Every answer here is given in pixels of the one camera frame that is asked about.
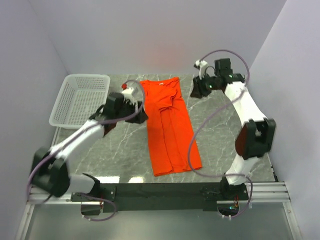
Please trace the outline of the orange t-shirt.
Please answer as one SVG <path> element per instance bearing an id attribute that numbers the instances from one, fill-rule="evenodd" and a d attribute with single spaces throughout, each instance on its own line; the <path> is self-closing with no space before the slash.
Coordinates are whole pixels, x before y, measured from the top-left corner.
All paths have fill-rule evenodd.
<path id="1" fill-rule="evenodd" d="M 182 97 L 180 79 L 141 82 L 145 92 L 144 109 L 148 149 L 156 177 L 201 169 L 192 123 Z"/>

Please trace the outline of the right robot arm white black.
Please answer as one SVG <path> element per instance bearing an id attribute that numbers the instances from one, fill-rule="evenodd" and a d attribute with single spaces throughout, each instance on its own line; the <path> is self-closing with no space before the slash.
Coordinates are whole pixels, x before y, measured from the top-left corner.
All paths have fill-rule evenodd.
<path id="1" fill-rule="evenodd" d="M 276 122 L 258 108 L 245 78 L 233 72 L 229 58 L 215 60 L 213 76 L 207 73 L 209 64 L 205 60 L 197 60 L 194 67 L 199 74 L 192 80 L 190 97 L 201 99 L 212 91 L 221 90 L 240 119 L 241 129 L 234 143 L 236 155 L 228 171 L 223 174 L 217 192 L 222 198 L 230 200 L 244 193 L 245 181 L 252 167 L 271 150 Z"/>

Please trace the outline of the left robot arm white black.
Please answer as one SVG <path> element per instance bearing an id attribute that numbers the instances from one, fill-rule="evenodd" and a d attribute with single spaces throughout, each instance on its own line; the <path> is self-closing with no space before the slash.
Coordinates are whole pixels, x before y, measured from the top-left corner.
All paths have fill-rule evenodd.
<path id="1" fill-rule="evenodd" d="M 110 93 L 76 132 L 50 148 L 41 147 L 35 152 L 26 192 L 30 193 L 35 186 L 50 197 L 77 193 L 88 201 L 101 198 L 101 182 L 87 173 L 71 175 L 69 161 L 104 138 L 118 122 L 142 124 L 148 120 L 145 102 L 145 98 L 136 99 L 136 90 L 132 87 Z"/>

